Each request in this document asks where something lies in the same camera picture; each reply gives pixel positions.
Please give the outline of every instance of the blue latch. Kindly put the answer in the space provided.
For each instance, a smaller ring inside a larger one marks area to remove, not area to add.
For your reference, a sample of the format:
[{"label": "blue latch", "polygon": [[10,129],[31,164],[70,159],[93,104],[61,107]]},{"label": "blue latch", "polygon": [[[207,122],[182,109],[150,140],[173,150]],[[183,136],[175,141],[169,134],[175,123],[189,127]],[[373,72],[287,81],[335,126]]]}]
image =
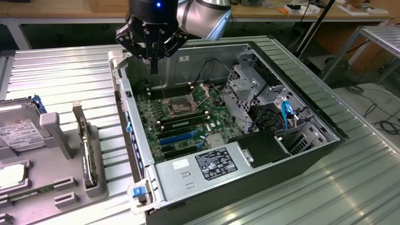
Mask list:
[{"label": "blue latch", "polygon": [[39,95],[34,95],[33,101],[37,103],[37,105],[38,105],[38,107],[39,107],[39,111],[41,111],[42,113],[49,113],[49,112],[46,111],[46,108],[45,108],[45,105],[43,105],[43,103],[42,103],[42,99],[41,99]]},{"label": "blue latch", "polygon": [[131,125],[131,121],[127,124],[127,128],[126,128],[127,132],[133,132],[133,125]]},{"label": "blue latch", "polygon": [[137,187],[131,189],[133,198],[138,198],[142,195],[146,195],[146,187]]}]

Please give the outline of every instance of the metal rack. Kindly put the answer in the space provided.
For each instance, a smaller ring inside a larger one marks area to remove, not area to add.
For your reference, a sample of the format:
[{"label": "metal rack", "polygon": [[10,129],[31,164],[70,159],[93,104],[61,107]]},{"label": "metal rack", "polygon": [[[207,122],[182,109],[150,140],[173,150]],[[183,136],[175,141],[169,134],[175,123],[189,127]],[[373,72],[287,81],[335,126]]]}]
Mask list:
[{"label": "metal rack", "polygon": [[[349,42],[342,49],[342,52],[337,56],[334,60],[334,64],[330,68],[326,68],[322,72],[323,80],[329,80],[329,77],[334,71],[334,68],[338,66],[339,61],[342,60],[343,56],[346,55],[347,51],[353,47],[355,41],[358,40],[359,36],[365,36],[370,42],[365,44],[357,53],[354,54],[350,64],[355,61],[358,56],[362,54],[367,46],[374,42],[378,44],[385,50],[387,50],[398,59],[400,59],[400,27],[390,26],[390,27],[381,27],[381,26],[369,26],[369,27],[359,27],[353,34]],[[381,76],[382,80],[394,72],[397,67],[400,65],[400,60],[397,60],[390,65],[390,69],[386,70],[385,74]]]}]

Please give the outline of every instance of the robotic arm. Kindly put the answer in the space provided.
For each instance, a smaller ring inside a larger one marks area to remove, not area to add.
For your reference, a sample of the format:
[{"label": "robotic arm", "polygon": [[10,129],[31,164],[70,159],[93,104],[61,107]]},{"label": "robotic arm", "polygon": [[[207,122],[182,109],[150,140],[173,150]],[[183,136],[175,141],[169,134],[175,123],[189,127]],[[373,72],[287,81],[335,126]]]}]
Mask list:
[{"label": "robotic arm", "polygon": [[150,73],[190,38],[221,39],[231,17],[230,0],[130,0],[127,24],[117,40],[139,58],[150,60]]}]

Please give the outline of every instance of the corrugated metal surface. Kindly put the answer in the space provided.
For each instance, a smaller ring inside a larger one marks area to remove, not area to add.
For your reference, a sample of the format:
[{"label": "corrugated metal surface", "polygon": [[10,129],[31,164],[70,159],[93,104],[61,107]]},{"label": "corrugated metal surface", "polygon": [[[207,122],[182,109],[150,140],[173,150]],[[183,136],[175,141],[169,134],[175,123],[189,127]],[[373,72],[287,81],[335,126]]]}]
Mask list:
[{"label": "corrugated metal surface", "polygon": [[[400,158],[390,147],[391,143],[357,118],[353,110],[278,42],[267,37],[226,38],[221,42],[233,41],[255,41],[259,44],[351,139],[302,176],[190,224],[399,224]],[[107,51],[115,49],[119,47],[110,45],[21,51],[17,55],[14,84],[10,85],[14,89],[7,97],[25,97],[33,92],[42,94],[50,110],[61,110],[66,114],[65,130],[77,126],[69,104],[74,100],[85,100],[90,120],[101,127],[103,157],[110,165],[110,199],[49,220],[47,224],[143,223],[143,217],[130,213],[125,195],[131,170],[111,98],[111,80],[105,75],[109,73]],[[25,77],[43,79],[35,83],[41,88],[31,83],[27,83],[29,88],[17,85],[29,81]]]}]

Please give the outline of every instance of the hard drive label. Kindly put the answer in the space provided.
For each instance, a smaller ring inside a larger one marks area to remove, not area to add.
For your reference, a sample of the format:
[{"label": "hard drive label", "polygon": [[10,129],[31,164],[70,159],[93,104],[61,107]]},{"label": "hard drive label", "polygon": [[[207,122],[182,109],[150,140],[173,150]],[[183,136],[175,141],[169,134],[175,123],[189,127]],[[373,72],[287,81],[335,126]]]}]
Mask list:
[{"label": "hard drive label", "polygon": [[33,122],[0,127],[0,138],[13,148],[43,142],[43,137]]},{"label": "hard drive label", "polygon": [[206,180],[213,180],[238,170],[227,148],[198,155],[197,161]]}]

